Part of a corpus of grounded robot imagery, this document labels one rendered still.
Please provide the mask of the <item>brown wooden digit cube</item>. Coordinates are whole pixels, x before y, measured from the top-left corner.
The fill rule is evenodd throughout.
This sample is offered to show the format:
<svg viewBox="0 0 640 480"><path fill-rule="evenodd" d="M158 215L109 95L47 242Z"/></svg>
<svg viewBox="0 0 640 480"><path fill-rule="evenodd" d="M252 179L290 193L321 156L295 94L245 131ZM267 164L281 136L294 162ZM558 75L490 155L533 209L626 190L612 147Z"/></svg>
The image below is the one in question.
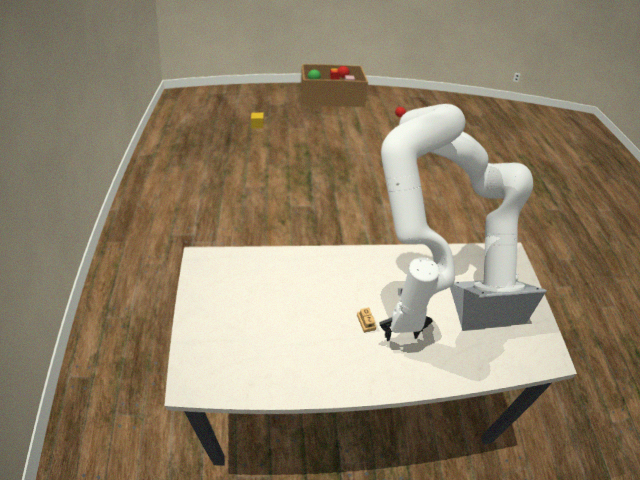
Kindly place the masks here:
<svg viewBox="0 0 640 480"><path fill-rule="evenodd" d="M373 318L373 315L364 317L363 318L363 324L364 324L365 329L366 328L370 328L370 327L374 327L375 320Z"/></svg>
<svg viewBox="0 0 640 480"><path fill-rule="evenodd" d="M360 317L361 317L361 319L363 321L364 317L370 316L370 315L372 315L372 313L370 311L370 308L368 307L368 308L360 309L360 314L359 315L360 315Z"/></svg>

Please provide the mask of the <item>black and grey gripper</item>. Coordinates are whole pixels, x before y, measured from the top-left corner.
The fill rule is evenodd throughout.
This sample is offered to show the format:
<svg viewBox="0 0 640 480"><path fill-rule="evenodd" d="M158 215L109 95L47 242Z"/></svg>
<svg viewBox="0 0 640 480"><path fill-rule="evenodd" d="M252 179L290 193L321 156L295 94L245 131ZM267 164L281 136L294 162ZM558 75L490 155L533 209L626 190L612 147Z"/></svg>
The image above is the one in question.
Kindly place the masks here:
<svg viewBox="0 0 640 480"><path fill-rule="evenodd" d="M433 322L433 320L432 318L426 316L427 309L424 313L420 315L417 315L417 316L409 315L404 311L402 311L402 308L398 306L399 302L394 308L391 318L388 318L379 322L380 327L382 328L383 331L385 331L385 338L387 338L387 341L390 341L392 332L393 333L413 332L414 338L417 339L418 335L420 335L420 332L422 332L424 328L428 327L428 325L430 325Z"/></svg>

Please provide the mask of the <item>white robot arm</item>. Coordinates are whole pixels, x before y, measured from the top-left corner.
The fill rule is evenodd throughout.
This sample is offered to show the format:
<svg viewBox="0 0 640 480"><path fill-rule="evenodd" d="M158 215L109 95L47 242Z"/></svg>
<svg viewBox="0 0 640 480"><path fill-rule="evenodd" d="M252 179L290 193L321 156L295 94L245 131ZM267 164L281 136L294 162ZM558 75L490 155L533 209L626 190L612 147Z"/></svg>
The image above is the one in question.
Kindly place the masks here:
<svg viewBox="0 0 640 480"><path fill-rule="evenodd" d="M424 313L430 298L450 288L455 281L451 248L426 221L417 159L429 152L463 168L478 195L504 198L501 206L486 217L484 281L474 283L474 288L490 292L525 288L517 282L516 273L518 217L533 190L532 174L520 163L488 163L485 149L463 132L464 128L464 114L454 105L420 108L405 113L382 145L396 236L404 244L426 245L434 260L414 259L403 288L398 288L399 307L409 315Z"/></svg>

